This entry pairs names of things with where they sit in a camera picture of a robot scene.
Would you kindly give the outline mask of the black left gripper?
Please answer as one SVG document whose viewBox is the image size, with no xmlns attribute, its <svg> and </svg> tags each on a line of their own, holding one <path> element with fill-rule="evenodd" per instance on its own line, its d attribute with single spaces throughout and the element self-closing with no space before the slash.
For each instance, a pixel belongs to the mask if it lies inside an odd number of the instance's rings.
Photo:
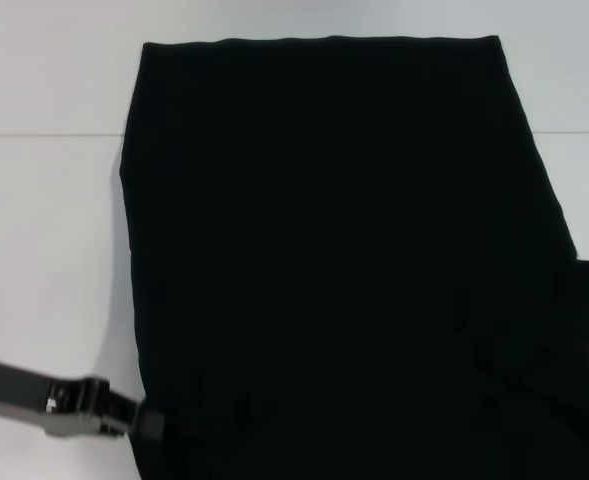
<svg viewBox="0 0 589 480">
<path fill-rule="evenodd" d="M 130 436 L 161 441 L 165 418 L 93 378 L 66 380 L 0 363 L 0 417 L 55 437 Z"/>
</svg>

